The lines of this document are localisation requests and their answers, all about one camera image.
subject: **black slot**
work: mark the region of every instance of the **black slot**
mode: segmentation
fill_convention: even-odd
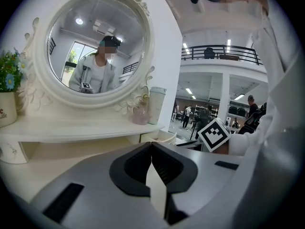
[[[83,188],[83,185],[70,183],[45,209],[43,214],[55,222],[60,223]]]
[[[198,168],[190,159],[152,142],[152,164],[169,194],[186,192],[195,181]]]
[[[237,164],[233,164],[233,163],[228,163],[228,162],[224,162],[224,161],[217,161],[215,163],[215,165],[217,166],[221,166],[227,169],[231,169],[231,170],[237,170],[238,165]]]
[[[138,197],[150,197],[146,175],[151,165],[150,143],[117,158],[109,169],[113,183],[124,193]]]

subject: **green plant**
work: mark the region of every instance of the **green plant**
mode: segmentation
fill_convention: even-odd
[[[16,91],[25,70],[26,62],[17,53],[3,51],[0,56],[0,93]]]
[[[69,57],[68,57],[68,62],[77,63],[76,57],[77,57],[76,51],[75,51],[75,49],[72,49],[70,51],[70,54],[69,54]]]

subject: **air conditioner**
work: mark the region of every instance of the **air conditioner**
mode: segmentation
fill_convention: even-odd
[[[210,98],[210,99],[209,99],[209,103],[212,103],[212,104],[220,104],[220,100],[219,100],[219,99]]]
[[[104,36],[113,36],[115,27],[106,22],[96,20],[93,25],[93,30]]]

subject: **railing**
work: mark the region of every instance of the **railing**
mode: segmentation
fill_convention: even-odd
[[[263,65],[256,51],[252,48],[227,45],[202,45],[195,47],[182,48],[181,60],[189,59],[226,59],[234,61],[253,62]]]
[[[134,71],[137,68],[138,62],[130,64],[123,68],[123,74]]]

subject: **flower pot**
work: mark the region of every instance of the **flower pot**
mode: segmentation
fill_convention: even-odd
[[[0,93],[0,127],[10,125],[17,120],[14,92]]]

